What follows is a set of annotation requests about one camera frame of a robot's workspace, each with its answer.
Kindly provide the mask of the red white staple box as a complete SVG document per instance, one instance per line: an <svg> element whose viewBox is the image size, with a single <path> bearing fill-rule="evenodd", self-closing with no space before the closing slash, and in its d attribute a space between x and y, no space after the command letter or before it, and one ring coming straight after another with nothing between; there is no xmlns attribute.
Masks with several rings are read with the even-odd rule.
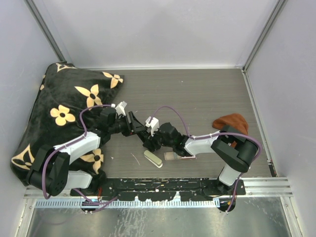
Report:
<svg viewBox="0 0 316 237"><path fill-rule="evenodd" d="M164 153L164 159L166 161L171 161L171 160L182 160L182 159L196 159L196 156L186 156L186 157L181 157L178 154L174 152L166 152Z"/></svg>

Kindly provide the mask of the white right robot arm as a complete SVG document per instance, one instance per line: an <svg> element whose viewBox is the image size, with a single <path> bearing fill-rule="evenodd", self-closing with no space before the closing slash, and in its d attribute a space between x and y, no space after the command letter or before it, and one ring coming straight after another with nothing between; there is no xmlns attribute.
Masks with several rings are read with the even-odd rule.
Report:
<svg viewBox="0 0 316 237"><path fill-rule="evenodd" d="M202 136L181 134L171 123L160 125L159 120L152 117L147 118L145 127L149 135L144 147L151 151L164 146L172 149L169 157L217 154L226 163L216 183L217 190L224 195L234 189L235 181L249 170L251 163L262 151L262 145L256 139L229 125Z"/></svg>

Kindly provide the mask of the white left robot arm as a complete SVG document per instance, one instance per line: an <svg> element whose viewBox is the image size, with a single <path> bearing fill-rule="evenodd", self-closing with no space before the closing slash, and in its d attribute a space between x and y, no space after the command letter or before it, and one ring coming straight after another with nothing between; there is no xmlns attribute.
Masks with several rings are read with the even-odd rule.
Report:
<svg viewBox="0 0 316 237"><path fill-rule="evenodd" d="M43 191L45 197L57 196L64 189L79 188L88 196L95 195L99 184L93 180L87 171L71 171L70 166L81 156L107 143L112 134L121 133L124 136L141 136L147 132L147 127L137 120L133 112L126 113L126 103L118 105L101 105L98 120L91 128L85 125L84 133L64 144L39 148L26 181Z"/></svg>

